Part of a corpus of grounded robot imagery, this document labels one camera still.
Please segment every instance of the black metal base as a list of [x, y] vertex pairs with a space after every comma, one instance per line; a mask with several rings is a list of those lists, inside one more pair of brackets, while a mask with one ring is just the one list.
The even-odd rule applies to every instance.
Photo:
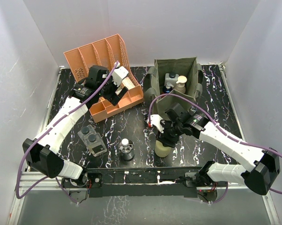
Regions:
[[[196, 198], [196, 184], [189, 180], [199, 170], [199, 167], [88, 169], [91, 182], [89, 197], [180, 195]], [[62, 180], [63, 187], [75, 188], [68, 181]]]

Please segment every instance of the gray floor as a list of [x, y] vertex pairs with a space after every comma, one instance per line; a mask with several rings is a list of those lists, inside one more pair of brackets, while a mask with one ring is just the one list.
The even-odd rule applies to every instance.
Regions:
[[89, 198], [77, 207], [63, 192], [31, 191], [25, 198], [19, 225], [269, 225], [262, 196], [231, 189], [208, 206], [180, 196]]

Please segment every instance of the white wall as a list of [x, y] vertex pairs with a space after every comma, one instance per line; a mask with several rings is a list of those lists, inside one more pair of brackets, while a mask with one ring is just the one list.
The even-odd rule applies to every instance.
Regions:
[[[263, 0], [258, 5], [226, 66], [247, 141], [282, 153], [282, 0]], [[282, 191], [280, 162], [273, 188]], [[282, 195], [271, 196], [282, 223]]]
[[198, 56], [226, 61], [259, 0], [24, 0], [59, 65], [61, 52], [119, 33], [131, 65]]
[[0, 0], [0, 224], [23, 156], [45, 116], [58, 65], [22, 0]]

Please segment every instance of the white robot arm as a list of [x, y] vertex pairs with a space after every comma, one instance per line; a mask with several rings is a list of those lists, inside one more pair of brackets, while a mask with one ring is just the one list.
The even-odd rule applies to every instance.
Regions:
[[175, 147], [179, 136], [192, 135], [208, 142], [233, 157], [239, 165], [224, 165], [208, 161], [193, 182], [209, 185], [211, 182], [227, 181], [247, 185], [252, 191], [266, 195], [280, 172], [277, 155], [263, 149], [240, 144], [244, 141], [225, 131], [224, 135], [203, 113], [191, 114], [175, 103], [165, 111], [170, 120], [151, 115], [151, 125], [158, 129], [156, 140], [162, 147]]
[[[89, 98], [103, 83], [108, 73], [109, 71], [105, 67], [92, 66], [89, 70], [88, 78], [82, 81], [85, 82], [85, 84], [83, 85], [82, 82], [80, 82], [74, 86], [58, 114], [45, 130], [35, 137], [34, 140], [38, 139], [46, 130], [52, 129], [32, 148], [26, 157], [29, 166], [50, 178], [60, 176], [74, 180], [73, 183], [77, 185], [86, 183], [87, 174], [84, 169], [74, 162], [61, 159], [57, 154], [69, 131], [80, 117], [88, 112], [89, 108], [94, 103], [98, 102], [99, 97], [104, 97], [113, 105], [116, 105], [128, 91], [126, 87], [122, 88], [120, 92], [118, 90], [123, 79], [128, 75], [128, 71], [118, 64], [104, 87], [88, 103], [79, 107], [81, 103]], [[68, 113], [76, 108], [78, 109], [73, 113]], [[67, 115], [67, 117], [54, 126], [54, 124], [65, 115]], [[22, 145], [24, 152], [26, 152], [32, 144], [32, 140], [26, 139]]]

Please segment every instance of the table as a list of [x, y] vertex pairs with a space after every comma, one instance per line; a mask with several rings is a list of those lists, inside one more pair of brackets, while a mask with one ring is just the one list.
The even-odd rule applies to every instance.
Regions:
[[[143, 79], [149, 67], [132, 67], [131, 71], [143, 86]], [[220, 126], [241, 138], [230, 99], [218, 65], [203, 65], [203, 93], [198, 105], [207, 110]], [[75, 81], [70, 69], [63, 69], [55, 93], [50, 120], [63, 106], [68, 93]], [[162, 167], [162, 166], [204, 166], [209, 160], [224, 164], [237, 162], [218, 150], [216, 147], [183, 135], [176, 145], [173, 153], [165, 158], [160, 158], [154, 153], [154, 129], [148, 128], [145, 119], [148, 108], [139, 104], [124, 112], [118, 113], [99, 123], [92, 120], [86, 113], [71, 129], [61, 145], [59, 156], [70, 159], [86, 168], [115, 168], [115, 167]], [[91, 124], [102, 136], [108, 152], [94, 157], [78, 136], [78, 131]], [[134, 143], [135, 157], [130, 162], [120, 159], [118, 144], [121, 139], [127, 138]]]

